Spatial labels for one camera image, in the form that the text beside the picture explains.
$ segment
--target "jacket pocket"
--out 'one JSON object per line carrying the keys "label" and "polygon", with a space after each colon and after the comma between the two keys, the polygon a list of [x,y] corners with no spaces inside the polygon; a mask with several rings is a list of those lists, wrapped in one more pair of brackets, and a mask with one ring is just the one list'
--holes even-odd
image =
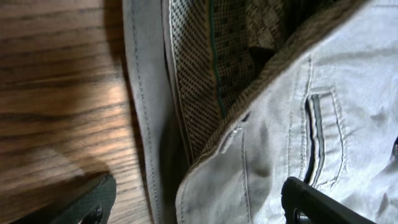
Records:
{"label": "jacket pocket", "polygon": [[330,188],[344,163],[343,141],[332,89],[312,90],[307,99],[311,155],[306,181],[317,189]]}

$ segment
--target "light gray jacket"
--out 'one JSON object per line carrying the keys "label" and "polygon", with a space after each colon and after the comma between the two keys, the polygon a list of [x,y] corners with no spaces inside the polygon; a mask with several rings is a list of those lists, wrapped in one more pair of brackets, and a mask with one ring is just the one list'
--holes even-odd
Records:
{"label": "light gray jacket", "polygon": [[299,2],[124,1],[154,223],[284,223],[289,176],[397,222],[398,1]]}

